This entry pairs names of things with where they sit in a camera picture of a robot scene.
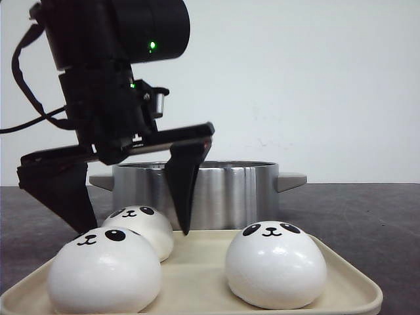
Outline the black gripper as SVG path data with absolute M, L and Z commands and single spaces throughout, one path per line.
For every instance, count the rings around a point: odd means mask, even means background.
M 113 165 L 173 144 L 165 178 L 179 226 L 187 235 L 196 179 L 210 149 L 207 139 L 215 132 L 213 125 L 158 131 L 156 119 L 145 120 L 129 67 L 73 68 L 59 80 L 67 118 L 58 124 L 74 130 L 78 143 L 23 156 L 17 169 L 20 188 L 81 234 L 98 227 L 85 186 L 84 162 Z

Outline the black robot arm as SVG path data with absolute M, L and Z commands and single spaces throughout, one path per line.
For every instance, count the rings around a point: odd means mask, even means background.
M 87 164 L 115 165 L 129 156 L 168 150 L 164 175 L 178 223 L 190 229 L 198 169 L 214 128 L 204 123 L 159 131 L 168 90 L 133 77 L 131 66 L 179 57 L 190 36 L 182 1 L 41 1 L 30 10 L 34 24 L 12 56 L 12 73 L 40 118 L 75 131 L 75 146 L 23 156 L 21 189 L 84 233 L 97 222 L 85 186 Z M 24 82 L 21 50 L 46 35 L 66 103 L 64 119 L 46 113 Z

